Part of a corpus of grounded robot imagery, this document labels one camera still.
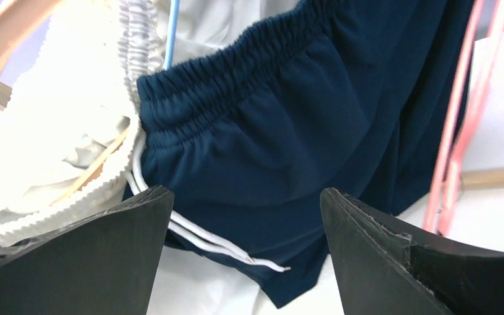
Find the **pink plastic hanger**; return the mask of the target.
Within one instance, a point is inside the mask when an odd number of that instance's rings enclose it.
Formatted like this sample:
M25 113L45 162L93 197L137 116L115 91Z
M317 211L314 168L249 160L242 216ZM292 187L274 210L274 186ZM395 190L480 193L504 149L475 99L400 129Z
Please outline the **pink plastic hanger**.
M497 1L487 32L488 51L484 54L480 71L477 73L474 85L470 90L468 103L465 108L465 116L456 141L451 145L448 166L442 184L442 200L438 211L439 218L445 220L445 222L439 224L439 227L446 229L445 236L449 234L455 215L463 159L480 124L490 93L490 79L493 74L503 32L504 1Z

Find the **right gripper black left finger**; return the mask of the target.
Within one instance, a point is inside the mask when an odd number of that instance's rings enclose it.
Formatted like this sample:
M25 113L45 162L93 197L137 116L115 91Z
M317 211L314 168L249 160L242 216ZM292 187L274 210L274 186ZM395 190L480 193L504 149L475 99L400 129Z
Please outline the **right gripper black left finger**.
M0 314L145 314L173 202L155 186L0 247Z

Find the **pink hanger of floral shorts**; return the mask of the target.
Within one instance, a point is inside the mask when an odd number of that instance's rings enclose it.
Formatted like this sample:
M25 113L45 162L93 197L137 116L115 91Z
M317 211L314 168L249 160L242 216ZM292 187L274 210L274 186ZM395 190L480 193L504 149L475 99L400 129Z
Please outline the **pink hanger of floral shorts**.
M457 125L457 117L460 109L460 102L465 88L465 80L467 78L467 72L470 64L474 35L478 26L478 21L480 19L480 14L483 5L484 2L482 0L474 1L471 14L469 16L467 28L465 30L465 35L459 53L459 60L455 71L453 85L451 88L451 95L448 103L448 109L446 112L444 126L442 129L442 136L438 150L438 157L436 160L436 164L434 167L434 174L430 185L429 201L425 213L425 218L423 221L423 228L426 231L434 232L435 234L441 236L446 235L446 229L439 227L440 223L445 222L444 219L439 218L439 211L438 211L442 200L442 184L448 166L450 150L455 133L455 127Z

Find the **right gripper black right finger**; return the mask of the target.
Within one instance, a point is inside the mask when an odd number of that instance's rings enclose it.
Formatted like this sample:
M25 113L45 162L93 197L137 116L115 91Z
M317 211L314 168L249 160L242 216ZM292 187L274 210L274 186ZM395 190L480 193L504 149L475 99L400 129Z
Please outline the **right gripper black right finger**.
M432 234L334 188L320 209L345 314L504 314L504 252Z

